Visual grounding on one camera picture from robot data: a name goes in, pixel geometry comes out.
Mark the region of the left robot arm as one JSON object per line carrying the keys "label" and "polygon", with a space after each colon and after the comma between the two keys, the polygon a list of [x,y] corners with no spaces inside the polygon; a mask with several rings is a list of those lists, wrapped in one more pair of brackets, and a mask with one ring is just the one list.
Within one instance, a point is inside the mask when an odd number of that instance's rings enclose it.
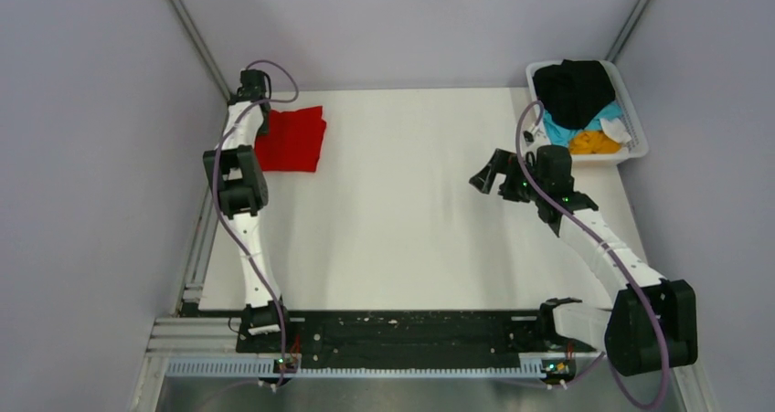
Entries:
{"label": "left robot arm", "polygon": [[269,352],[284,357],[293,328],[282,303],[262,237],[262,212],[269,204],[268,184],[254,150],[268,130],[271,78],[259,69],[243,69],[231,95],[227,122],[216,147],[203,153],[203,164],[219,224],[236,246],[242,270],[244,302],[237,351]]}

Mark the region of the red t shirt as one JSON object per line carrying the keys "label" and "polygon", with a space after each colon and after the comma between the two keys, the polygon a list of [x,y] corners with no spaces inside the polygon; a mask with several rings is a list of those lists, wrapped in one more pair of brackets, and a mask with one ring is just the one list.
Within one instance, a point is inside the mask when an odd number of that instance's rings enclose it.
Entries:
{"label": "red t shirt", "polygon": [[324,107],[272,110],[268,124],[269,131],[258,135],[254,143],[261,169],[264,172],[315,173],[327,128]]}

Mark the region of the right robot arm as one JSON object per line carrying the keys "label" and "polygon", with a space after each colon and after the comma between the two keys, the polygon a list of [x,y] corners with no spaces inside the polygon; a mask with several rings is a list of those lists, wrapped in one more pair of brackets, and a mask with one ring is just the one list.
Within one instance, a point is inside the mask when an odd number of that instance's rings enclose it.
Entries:
{"label": "right robot arm", "polygon": [[611,300],[610,308],[578,298],[541,304],[536,338],[548,350],[576,340],[605,353],[624,376],[695,364],[696,295],[686,280],[668,280],[627,246],[605,222],[598,205],[575,187],[568,149],[544,145],[524,156],[494,151],[469,183],[489,194],[532,203],[539,219],[572,248]]}

